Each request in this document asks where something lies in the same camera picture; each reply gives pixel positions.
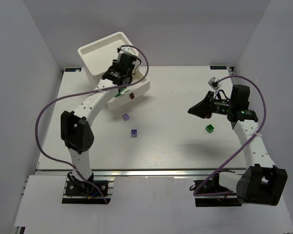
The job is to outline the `white drawer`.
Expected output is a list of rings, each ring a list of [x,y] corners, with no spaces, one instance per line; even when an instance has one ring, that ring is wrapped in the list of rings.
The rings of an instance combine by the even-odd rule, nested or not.
[[[132,85],[132,86],[129,86],[127,88],[122,89],[125,91],[125,93],[119,97],[112,98],[108,102],[107,106],[108,106],[109,110],[115,110],[115,109],[131,102],[135,98],[143,95],[149,89],[150,89],[150,80],[145,78],[141,82],[139,82],[138,84],[135,84],[135,85]]]

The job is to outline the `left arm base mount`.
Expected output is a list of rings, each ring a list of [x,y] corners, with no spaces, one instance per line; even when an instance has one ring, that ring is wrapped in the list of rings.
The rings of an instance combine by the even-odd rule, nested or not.
[[[72,172],[69,172],[66,176],[62,204],[107,205],[112,195],[111,181],[93,180],[93,178],[94,176],[92,175],[90,181],[97,188],[83,180],[75,178]]]

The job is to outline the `green sloped lego brick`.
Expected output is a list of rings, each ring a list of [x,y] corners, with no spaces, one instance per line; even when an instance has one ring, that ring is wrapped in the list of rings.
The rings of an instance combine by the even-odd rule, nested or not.
[[[115,96],[115,98],[117,98],[117,97],[123,95],[124,93],[125,93],[125,91],[124,91],[124,90],[121,90],[121,91]]]

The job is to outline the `purple upside-down lego brick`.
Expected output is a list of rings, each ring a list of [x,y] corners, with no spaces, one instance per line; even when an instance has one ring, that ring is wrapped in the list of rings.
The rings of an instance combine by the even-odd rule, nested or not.
[[[131,129],[131,137],[137,137],[137,129]]]

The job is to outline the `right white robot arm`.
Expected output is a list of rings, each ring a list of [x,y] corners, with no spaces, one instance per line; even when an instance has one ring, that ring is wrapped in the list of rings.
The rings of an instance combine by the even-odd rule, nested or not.
[[[194,196],[228,196],[235,194],[240,203],[276,206],[281,198],[288,175],[278,168],[264,145],[261,126],[255,111],[249,109],[250,88],[234,85],[230,98],[221,99],[209,91],[188,113],[200,118],[212,114],[226,115],[238,136],[246,161],[246,171],[239,175],[223,167],[203,180],[193,191]]]

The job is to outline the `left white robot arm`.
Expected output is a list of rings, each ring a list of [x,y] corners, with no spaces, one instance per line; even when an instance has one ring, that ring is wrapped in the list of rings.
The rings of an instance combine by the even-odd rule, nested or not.
[[[72,164],[76,167],[73,176],[78,180],[92,180],[89,149],[95,137],[91,125],[98,113],[119,93],[122,86],[132,83],[132,71],[137,60],[137,56],[121,52],[102,75],[97,85],[99,91],[89,95],[73,111],[64,111],[61,114],[61,139],[68,148]]]

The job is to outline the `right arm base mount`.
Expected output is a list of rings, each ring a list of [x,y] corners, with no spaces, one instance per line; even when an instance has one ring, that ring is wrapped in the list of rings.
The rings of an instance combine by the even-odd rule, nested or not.
[[[209,180],[198,192],[195,207],[240,207],[236,194],[220,186],[216,180]]]

